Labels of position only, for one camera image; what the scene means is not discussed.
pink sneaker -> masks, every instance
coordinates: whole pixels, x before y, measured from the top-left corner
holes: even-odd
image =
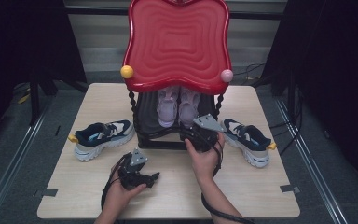
[[[182,103],[179,105],[179,122],[181,122],[185,128],[190,128],[193,126],[193,119],[199,114],[197,108],[200,102],[200,93],[182,87],[180,99]]]
[[[170,86],[158,91],[158,123],[169,128],[173,125],[177,114],[179,86]]]

shoe sole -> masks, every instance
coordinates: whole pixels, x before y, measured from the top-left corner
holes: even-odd
[[[127,134],[127,136],[124,136],[116,141],[109,141],[109,142],[102,143],[102,144],[98,145],[97,147],[94,147],[90,151],[82,151],[76,145],[75,146],[75,156],[80,161],[90,161],[90,160],[96,158],[97,156],[99,156],[104,148],[119,147],[119,146],[129,142],[133,138],[134,135],[135,135],[135,130],[132,129],[131,132],[129,134]]]
[[[229,145],[231,145],[232,147],[238,147],[242,150],[243,156],[249,162],[249,164],[251,164],[257,168],[263,168],[269,164],[269,154],[267,154],[267,156],[261,157],[261,158],[256,157],[255,155],[252,154],[252,150],[250,150],[248,147],[246,147],[241,142],[237,141],[236,136],[229,134],[229,133],[224,133],[224,136],[225,136],[226,142]]]

gray floor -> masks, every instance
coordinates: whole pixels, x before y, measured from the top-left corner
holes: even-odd
[[[244,77],[236,77],[233,84],[242,84],[243,79]],[[102,74],[102,76],[89,80],[90,82],[121,82],[118,76],[112,76],[112,74]],[[35,139],[24,154],[23,161],[18,164],[18,172],[13,176],[8,191],[0,203],[0,223],[92,223],[92,220],[44,220],[36,215],[41,199],[35,197],[34,193],[37,190],[45,189],[48,185],[65,139],[85,95],[64,84],[58,83],[58,86],[58,94],[54,97],[41,94],[41,105],[48,105],[50,102],[50,106]],[[13,102],[0,123],[0,180],[6,174],[13,157],[19,153],[19,145],[29,129],[30,102],[17,104],[17,100],[22,96],[21,88],[23,87],[18,87],[15,90]],[[257,88],[256,92],[268,124],[274,126],[282,123],[282,114],[276,102],[277,100],[285,101],[285,96],[273,97],[268,85]],[[245,100],[246,97],[239,96],[239,103],[241,99]],[[324,136],[323,125],[312,115],[307,105],[303,104],[302,108],[301,136],[326,184],[331,189],[332,195],[337,200],[343,216],[348,223],[358,223],[358,174],[343,158],[334,141]],[[276,135],[274,140],[280,150],[292,139],[285,125],[273,128],[271,131]],[[257,219],[255,223],[335,223],[296,144],[292,144],[282,154],[282,161],[291,184],[300,189],[296,198],[301,214],[297,218],[290,219]],[[172,222],[169,220],[136,220],[126,223],[162,224]],[[203,220],[202,223],[210,223],[210,220]]]

red chair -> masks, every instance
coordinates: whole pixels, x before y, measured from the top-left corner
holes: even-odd
[[[180,85],[200,92],[199,115],[217,119],[232,79],[228,19],[223,0],[132,0],[131,35],[121,75],[130,91],[139,147],[184,147],[151,140],[183,129],[177,121],[170,128],[158,124],[162,88]],[[134,92],[139,92],[137,102]],[[217,104],[215,95],[220,95]]]

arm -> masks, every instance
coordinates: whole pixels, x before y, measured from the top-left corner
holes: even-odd
[[[223,151],[225,140],[222,133],[219,133],[219,144],[215,147]],[[214,209],[236,217],[242,217],[238,210],[231,204],[225,194],[220,190],[213,180],[213,170],[217,164],[218,156],[214,150],[199,153],[191,142],[185,140],[187,151],[193,161],[193,171],[199,183],[206,202]],[[237,223],[211,214],[215,224]]]
[[[129,204],[130,200],[146,188],[146,184],[142,184],[132,190],[124,189],[121,185],[120,179],[118,179],[117,171],[115,171],[115,173],[113,174],[112,180],[114,182],[112,183],[112,186],[107,192],[103,211],[100,215],[98,215],[94,224],[114,223],[120,213]]]

